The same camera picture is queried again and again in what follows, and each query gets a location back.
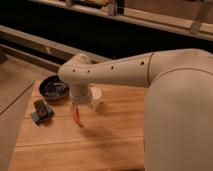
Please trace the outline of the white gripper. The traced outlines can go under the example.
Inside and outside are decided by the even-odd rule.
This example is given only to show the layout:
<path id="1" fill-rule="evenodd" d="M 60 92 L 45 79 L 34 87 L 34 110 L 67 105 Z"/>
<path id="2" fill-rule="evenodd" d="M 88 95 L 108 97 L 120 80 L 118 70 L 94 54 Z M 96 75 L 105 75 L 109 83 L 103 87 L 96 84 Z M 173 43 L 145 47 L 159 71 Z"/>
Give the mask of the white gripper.
<path id="1" fill-rule="evenodd" d="M 73 105 L 84 105 L 92 101 L 92 92 L 88 84 L 70 86 L 70 101 Z"/>

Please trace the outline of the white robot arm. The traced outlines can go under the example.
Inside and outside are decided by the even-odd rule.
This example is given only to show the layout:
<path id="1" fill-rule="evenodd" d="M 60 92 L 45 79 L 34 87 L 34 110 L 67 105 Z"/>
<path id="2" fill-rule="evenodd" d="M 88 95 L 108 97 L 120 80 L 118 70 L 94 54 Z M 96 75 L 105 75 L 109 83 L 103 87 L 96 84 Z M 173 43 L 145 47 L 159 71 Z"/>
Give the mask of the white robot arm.
<path id="1" fill-rule="evenodd" d="M 89 100 L 91 83 L 146 87 L 145 171 L 213 171 L 212 53 L 177 49 L 97 64 L 79 53 L 58 75 L 77 104 Z"/>

